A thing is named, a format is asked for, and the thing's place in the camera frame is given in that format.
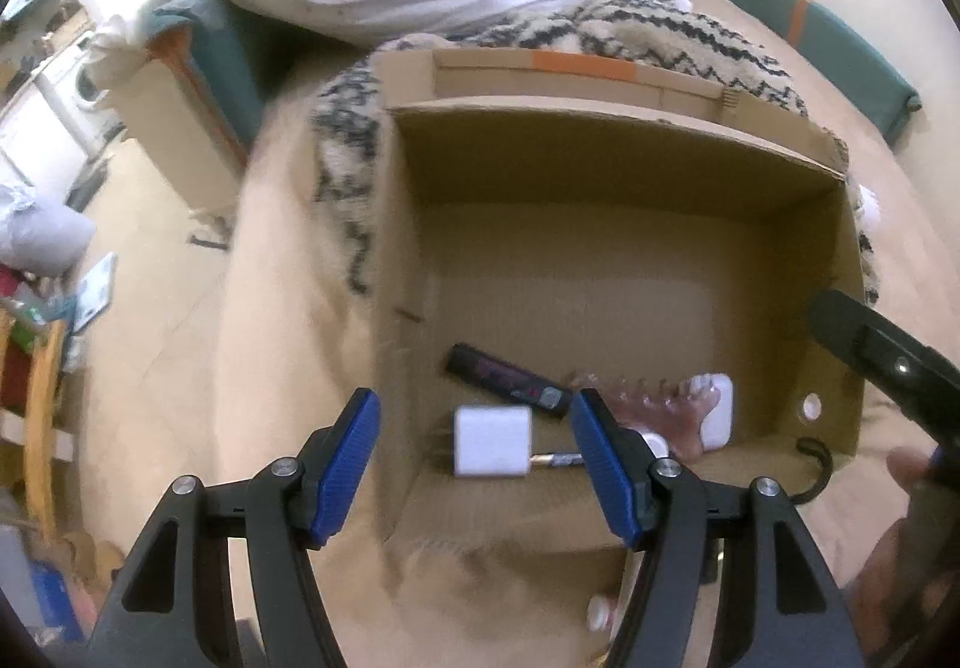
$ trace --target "bed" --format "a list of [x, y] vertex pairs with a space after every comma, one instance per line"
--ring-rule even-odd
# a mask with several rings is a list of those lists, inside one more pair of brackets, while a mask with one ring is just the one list
[[[880, 203], [872, 229], [877, 308], [954, 361], [960, 358], [960, 280], [944, 244], [877, 131], [786, 41], [726, 0], [691, 0], [763, 44], [794, 78], [810, 118], [851, 153], [851, 173]], [[220, 481], [253, 475], [330, 424], [371, 370], [366, 301], [343, 281], [336, 226], [313, 204], [316, 167], [308, 112], [323, 79], [356, 58], [343, 50], [304, 60], [268, 109], [240, 196], [215, 360], [214, 433]], [[803, 508], [835, 577], [848, 583], [878, 537], [905, 513], [885, 456], [932, 442], [868, 388], [859, 453]], [[605, 638], [587, 632], [597, 591], [616, 589], [620, 551], [531, 556], [391, 553], [374, 538], [362, 484], [344, 532], [312, 556], [334, 631], [350, 665], [573, 666]], [[253, 615], [246, 553], [232, 546], [234, 604]], [[688, 662], [706, 654], [695, 633]]]

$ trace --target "beige floor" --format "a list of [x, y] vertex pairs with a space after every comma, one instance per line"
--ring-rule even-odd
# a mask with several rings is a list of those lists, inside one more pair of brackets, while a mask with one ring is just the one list
[[85, 332], [77, 379], [83, 524], [124, 551], [170, 481], [214, 469], [213, 352], [229, 255], [188, 245], [186, 206], [136, 140], [115, 144], [86, 213], [85, 258], [117, 254], [113, 302]]

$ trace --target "metal screw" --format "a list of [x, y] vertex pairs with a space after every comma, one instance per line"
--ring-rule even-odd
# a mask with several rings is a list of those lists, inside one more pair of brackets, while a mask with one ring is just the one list
[[296, 473], [296, 457], [280, 457], [279, 460], [274, 460], [270, 472], [275, 476], [292, 476]]
[[188, 495], [197, 488], [197, 480], [193, 476], [180, 476], [171, 484], [170, 489], [175, 495]]
[[776, 497], [779, 495], [779, 484], [773, 479], [761, 476], [757, 479], [757, 492], [764, 497]]
[[677, 478], [677, 476], [680, 475], [680, 470], [683, 470], [683, 468], [680, 467], [680, 462], [671, 460], [670, 457], [661, 457], [654, 462], [654, 472], [659, 473], [664, 479]]

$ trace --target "black and white patterned blanket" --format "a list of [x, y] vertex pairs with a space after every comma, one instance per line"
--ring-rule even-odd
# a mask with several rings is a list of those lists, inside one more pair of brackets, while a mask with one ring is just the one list
[[[469, 37], [414, 34], [378, 50], [429, 47], [525, 47], [624, 59], [714, 80], [808, 114], [790, 75], [762, 46], [713, 17], [685, 13], [658, 0], [582, 0], [560, 12], [506, 20]], [[350, 249], [347, 281], [353, 291], [366, 294], [371, 286], [371, 191], [380, 118], [379, 81], [370, 57], [320, 88], [311, 118], [320, 173], [316, 199], [340, 219]], [[846, 157], [846, 146], [838, 144]], [[859, 195], [851, 196], [858, 206]], [[872, 247], [862, 231], [860, 250], [868, 297], [875, 301]]]

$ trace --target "cardboard box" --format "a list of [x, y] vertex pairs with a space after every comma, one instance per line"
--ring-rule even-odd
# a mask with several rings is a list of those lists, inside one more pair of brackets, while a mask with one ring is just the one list
[[[853, 454], [862, 380], [805, 326], [817, 289], [863, 296], [829, 134], [631, 62], [404, 51], [381, 54], [377, 72], [373, 476], [385, 538], [616, 545], [584, 470], [464, 481], [430, 462], [455, 407], [497, 402], [443, 375], [456, 342], [558, 381], [727, 373], [733, 444], [695, 465], [707, 479], [805, 489], [818, 468], [794, 451], [798, 436], [841, 463]], [[810, 394], [823, 405], [813, 422]], [[535, 453], [575, 449], [567, 421], [538, 417], [534, 438]]]

